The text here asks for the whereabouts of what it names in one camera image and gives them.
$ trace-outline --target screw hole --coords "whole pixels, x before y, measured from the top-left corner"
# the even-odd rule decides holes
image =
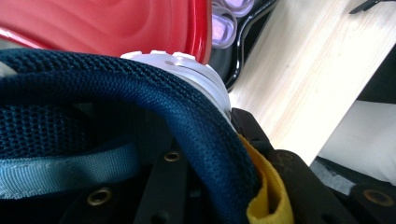
[[[113,193],[109,188],[102,188],[99,190],[94,191],[88,196],[87,202],[91,206],[98,206],[108,202]]]
[[[169,152],[164,156],[166,161],[178,161],[180,159],[180,155],[177,152]]]

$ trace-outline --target navy blue mesh fabric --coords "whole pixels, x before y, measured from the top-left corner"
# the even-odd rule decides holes
[[[88,119],[73,107],[0,105],[0,159],[63,156],[89,150]]]
[[[38,49],[0,51],[17,71],[0,78],[0,104],[124,101],[162,116],[205,184],[222,223],[246,223],[259,189],[254,166],[226,119],[198,90],[159,68],[119,58]]]

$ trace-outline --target light wood surface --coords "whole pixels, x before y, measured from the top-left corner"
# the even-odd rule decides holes
[[[310,164],[396,43],[396,2],[280,0],[230,93]]]

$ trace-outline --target red container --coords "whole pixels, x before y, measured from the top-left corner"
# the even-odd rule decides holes
[[[0,37],[30,48],[117,57],[180,51],[207,63],[211,0],[2,0]]]

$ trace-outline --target yellow strap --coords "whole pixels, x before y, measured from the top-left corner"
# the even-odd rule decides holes
[[[294,223],[289,196],[276,169],[242,135],[239,135],[239,138],[262,180],[262,188],[247,207],[249,222],[251,224]]]

